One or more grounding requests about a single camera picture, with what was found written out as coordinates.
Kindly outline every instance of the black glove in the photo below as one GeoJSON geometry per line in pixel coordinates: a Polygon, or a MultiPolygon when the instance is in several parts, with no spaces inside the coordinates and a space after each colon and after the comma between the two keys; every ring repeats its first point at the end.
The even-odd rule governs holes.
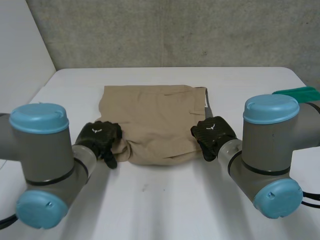
{"type": "Polygon", "coordinates": [[[91,149],[97,159],[102,158],[109,168],[115,169],[118,164],[111,148],[112,143],[121,138],[122,130],[118,123],[96,121],[82,128],[75,144],[91,149]]]}
{"type": "Polygon", "coordinates": [[[209,117],[199,121],[191,128],[191,134],[201,147],[206,161],[213,161],[220,148],[228,141],[237,136],[229,124],[220,116],[209,117]]]}

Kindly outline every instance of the beige trousers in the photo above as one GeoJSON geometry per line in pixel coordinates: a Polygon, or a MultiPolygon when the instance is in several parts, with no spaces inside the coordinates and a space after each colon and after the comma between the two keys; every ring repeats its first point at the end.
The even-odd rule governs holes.
{"type": "Polygon", "coordinates": [[[118,162],[175,165],[201,153],[190,129],[205,120],[205,98],[205,87],[105,86],[98,120],[121,126],[111,149],[118,162]]]}

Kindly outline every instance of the white table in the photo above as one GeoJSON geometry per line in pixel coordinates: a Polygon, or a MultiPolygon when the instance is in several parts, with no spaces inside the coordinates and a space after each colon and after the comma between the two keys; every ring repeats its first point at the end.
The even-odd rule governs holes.
{"type": "MultiPolygon", "coordinates": [[[[179,84],[207,87],[213,114],[224,117],[239,138],[248,98],[304,86],[282,67],[65,69],[55,73],[32,102],[64,106],[74,142],[83,125],[100,116],[103,86],[179,84]]],[[[291,177],[305,191],[320,193],[319,155],[319,148],[293,154],[291,177]]],[[[21,174],[19,164],[3,166],[0,189],[4,180],[24,184],[13,171],[21,174]]],[[[168,167],[125,162],[111,171],[101,162],[57,227],[36,230],[17,221],[0,231],[0,239],[318,240],[319,225],[320,210],[303,205],[286,218],[262,216],[218,160],[168,167]]]]}

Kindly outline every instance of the glove logo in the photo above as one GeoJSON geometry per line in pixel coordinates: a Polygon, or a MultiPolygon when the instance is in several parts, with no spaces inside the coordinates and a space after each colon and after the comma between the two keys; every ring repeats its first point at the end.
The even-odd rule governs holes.
{"type": "Polygon", "coordinates": [[[212,126],[212,127],[206,127],[205,129],[208,129],[208,130],[210,130],[210,129],[211,129],[211,130],[213,130],[213,129],[215,128],[215,126],[216,126],[216,125],[215,125],[215,124],[213,124],[213,126],[212,126]]]}
{"type": "Polygon", "coordinates": [[[94,130],[94,129],[92,128],[92,132],[94,132],[95,134],[98,133],[98,132],[101,132],[101,131],[102,131],[102,129],[94,130]]]}

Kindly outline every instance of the green object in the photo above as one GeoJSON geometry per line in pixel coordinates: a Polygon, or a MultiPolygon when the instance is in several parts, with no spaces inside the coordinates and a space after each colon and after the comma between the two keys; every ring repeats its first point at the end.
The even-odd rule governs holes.
{"type": "Polygon", "coordinates": [[[295,98],[300,104],[320,100],[320,92],[318,92],[314,87],[311,86],[275,91],[272,94],[291,96],[295,98]]]}

